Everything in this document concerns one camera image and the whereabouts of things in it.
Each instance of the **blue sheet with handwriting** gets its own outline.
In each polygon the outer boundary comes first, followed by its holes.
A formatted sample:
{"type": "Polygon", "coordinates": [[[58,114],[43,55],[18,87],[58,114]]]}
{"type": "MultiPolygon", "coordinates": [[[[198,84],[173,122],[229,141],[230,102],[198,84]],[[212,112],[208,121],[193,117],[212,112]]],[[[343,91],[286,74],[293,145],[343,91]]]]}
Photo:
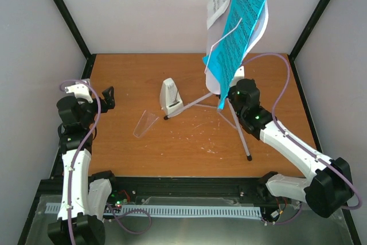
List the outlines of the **blue sheet with handwriting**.
{"type": "MultiPolygon", "coordinates": [[[[242,63],[249,38],[256,26],[265,0],[232,0],[231,9],[224,28],[223,36],[230,32],[239,20],[240,25],[229,36],[223,39],[212,52],[208,68],[220,83],[221,101],[218,106],[223,109],[229,86],[242,63]]],[[[207,64],[208,57],[203,58],[207,64]]]]}

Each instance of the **purple cable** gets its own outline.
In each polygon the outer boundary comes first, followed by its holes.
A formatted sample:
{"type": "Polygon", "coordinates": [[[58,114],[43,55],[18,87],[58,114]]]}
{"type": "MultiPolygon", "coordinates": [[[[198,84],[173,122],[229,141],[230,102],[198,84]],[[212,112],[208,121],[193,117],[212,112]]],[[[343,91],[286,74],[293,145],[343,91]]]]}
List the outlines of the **purple cable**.
{"type": "MultiPolygon", "coordinates": [[[[290,79],[290,65],[288,63],[288,61],[286,60],[285,57],[283,57],[282,55],[280,54],[277,54],[277,53],[264,53],[264,54],[260,54],[260,55],[257,55],[255,57],[252,57],[251,59],[243,62],[242,65],[246,65],[248,64],[250,61],[253,61],[255,59],[257,59],[258,57],[264,57],[264,56],[276,56],[276,57],[280,57],[284,63],[286,64],[287,66],[287,80],[286,80],[286,83],[283,87],[283,90],[281,91],[281,93],[279,94],[278,98],[276,99],[273,107],[271,108],[271,115],[272,115],[272,118],[273,118],[273,121],[275,123],[275,125],[277,126],[277,128],[283,133],[283,135],[286,133],[286,131],[284,129],[281,128],[281,126],[279,125],[278,121],[276,120],[275,118],[275,107],[276,105],[278,104],[280,98],[283,96],[285,90],[287,89],[287,86],[288,86],[288,83],[289,83],[289,79],[290,79]]],[[[291,140],[294,144],[296,144],[297,146],[299,146],[302,150],[304,150],[305,152],[307,152],[309,155],[311,155],[313,158],[315,158],[315,161],[317,160],[316,157],[317,155],[314,154],[313,152],[311,152],[309,149],[307,149],[306,147],[304,147],[302,144],[300,144],[296,139],[294,139],[293,137],[291,137],[290,135],[286,135],[286,137],[291,140]]],[[[320,163],[322,163],[323,165],[325,165],[327,168],[329,168],[332,172],[334,172],[337,176],[339,176],[347,185],[348,187],[354,192],[354,194],[356,195],[356,197],[358,198],[358,204],[355,205],[355,206],[352,206],[352,207],[348,207],[348,206],[342,206],[341,208],[342,209],[351,209],[351,210],[354,210],[354,209],[359,209],[362,204],[363,204],[363,201],[362,201],[362,197],[359,193],[359,191],[356,189],[356,187],[343,175],[341,174],[336,168],[334,168],[333,166],[331,166],[330,164],[328,164],[327,162],[325,162],[323,159],[318,159],[318,161],[320,163]]]]}
{"type": "MultiPolygon", "coordinates": [[[[83,144],[86,142],[86,140],[88,139],[88,137],[90,135],[92,135],[94,129],[97,126],[97,123],[99,121],[99,117],[101,115],[101,102],[99,100],[98,94],[97,92],[87,83],[81,81],[81,80],[65,80],[60,84],[60,90],[61,91],[65,91],[65,87],[64,84],[65,83],[69,83],[69,82],[74,82],[74,83],[80,83],[85,85],[86,87],[89,88],[89,90],[92,91],[92,93],[94,94],[94,96],[96,97],[97,100],[97,118],[92,126],[92,128],[90,129],[90,131],[86,134],[86,136],[84,137],[84,139],[80,142],[78,148],[76,149],[76,152],[74,154],[74,157],[71,161],[71,167],[74,167],[75,161],[76,161],[76,157],[78,156],[80,149],[83,147],[83,144]]],[[[68,205],[71,206],[71,186],[72,186],[72,175],[73,175],[73,170],[69,170],[69,177],[68,177],[68,205]]],[[[69,228],[69,236],[70,236],[70,241],[72,245],[76,245],[75,243],[75,238],[74,238],[74,233],[73,233],[73,228],[72,228],[72,223],[71,223],[71,208],[68,208],[68,228],[69,228]]]]}
{"type": "Polygon", "coordinates": [[[274,225],[285,225],[285,224],[288,224],[288,223],[292,222],[293,220],[295,220],[300,215],[300,213],[302,212],[302,207],[303,207],[303,204],[300,203],[299,204],[299,209],[298,209],[297,213],[294,216],[292,216],[291,218],[289,218],[286,221],[275,222],[274,225]]]}
{"type": "Polygon", "coordinates": [[[106,203],[106,205],[107,205],[107,207],[110,209],[110,211],[111,211],[112,215],[114,216],[114,218],[115,218],[116,222],[117,222],[117,223],[119,223],[120,227],[121,227],[121,228],[123,228],[123,229],[124,229],[126,232],[128,232],[129,234],[132,234],[132,235],[141,235],[141,234],[143,234],[143,233],[147,232],[147,231],[150,229],[150,227],[151,227],[151,216],[149,215],[149,213],[148,213],[147,211],[145,211],[145,210],[143,210],[143,209],[133,209],[133,210],[131,210],[131,211],[129,211],[129,212],[124,213],[123,215],[117,216],[117,215],[115,214],[115,211],[114,211],[114,209],[112,208],[112,206],[111,206],[109,203],[106,203]],[[128,228],[126,228],[126,227],[124,226],[124,224],[122,224],[122,222],[119,220],[119,219],[121,219],[121,218],[123,218],[123,217],[126,217],[126,216],[128,216],[129,214],[134,213],[134,212],[142,212],[142,213],[144,213],[144,214],[148,217],[148,219],[149,219],[149,225],[148,225],[148,227],[147,227],[145,230],[141,231],[141,232],[134,232],[134,231],[132,231],[132,230],[129,230],[129,229],[128,229],[128,228]]]}

